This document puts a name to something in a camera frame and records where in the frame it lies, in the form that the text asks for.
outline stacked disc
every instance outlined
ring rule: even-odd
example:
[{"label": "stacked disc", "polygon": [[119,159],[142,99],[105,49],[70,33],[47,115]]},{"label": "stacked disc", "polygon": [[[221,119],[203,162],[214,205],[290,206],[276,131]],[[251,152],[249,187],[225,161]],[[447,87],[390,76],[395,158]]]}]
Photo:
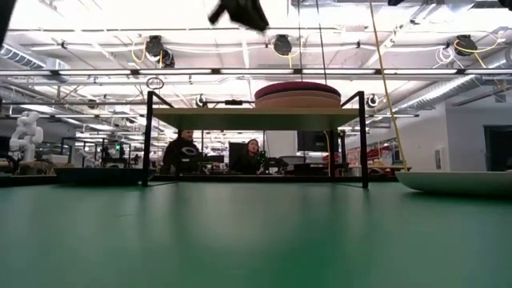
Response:
[{"label": "stacked disc", "polygon": [[256,108],[339,108],[340,93],[315,82],[282,82],[265,86],[254,94]]}]

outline green table surface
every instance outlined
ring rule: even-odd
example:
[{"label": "green table surface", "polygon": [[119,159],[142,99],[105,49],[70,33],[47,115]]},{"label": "green table surface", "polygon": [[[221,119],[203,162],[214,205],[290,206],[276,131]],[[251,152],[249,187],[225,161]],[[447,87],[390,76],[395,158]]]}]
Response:
[{"label": "green table surface", "polygon": [[512,202],[398,183],[0,189],[0,287],[512,287]]}]

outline shelf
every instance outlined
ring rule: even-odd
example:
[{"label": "shelf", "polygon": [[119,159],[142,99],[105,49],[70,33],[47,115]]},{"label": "shelf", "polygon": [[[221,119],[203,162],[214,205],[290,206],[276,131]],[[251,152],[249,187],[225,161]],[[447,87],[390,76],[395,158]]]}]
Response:
[{"label": "shelf", "polygon": [[336,130],[358,117],[341,108],[157,108],[153,116],[180,130]]}]

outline woman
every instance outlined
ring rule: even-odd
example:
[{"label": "woman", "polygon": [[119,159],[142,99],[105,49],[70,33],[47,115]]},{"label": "woman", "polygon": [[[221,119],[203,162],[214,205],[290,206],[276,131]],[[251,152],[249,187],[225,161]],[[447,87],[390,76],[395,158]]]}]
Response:
[{"label": "woman", "polygon": [[201,153],[193,140],[193,130],[178,131],[178,137],[169,143],[163,155],[162,174],[170,173],[171,168],[179,173],[199,172]]},{"label": "woman", "polygon": [[245,175],[256,175],[262,164],[258,160],[259,143],[256,139],[251,139],[247,143],[247,147],[243,154],[238,156],[234,161],[231,170]]}]

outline black jacket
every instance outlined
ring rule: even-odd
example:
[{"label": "black jacket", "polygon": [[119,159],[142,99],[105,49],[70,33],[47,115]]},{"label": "black jacket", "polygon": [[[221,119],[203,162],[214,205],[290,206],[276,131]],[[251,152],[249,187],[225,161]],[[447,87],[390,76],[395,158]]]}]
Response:
[{"label": "black jacket", "polygon": [[192,142],[183,138],[173,140],[166,148],[163,155],[164,174],[170,172],[170,168],[174,167],[179,173],[199,172],[199,161],[201,161],[201,152],[199,148]]},{"label": "black jacket", "polygon": [[257,156],[248,154],[240,155],[233,163],[230,169],[244,175],[256,175],[261,168],[261,163]]}]

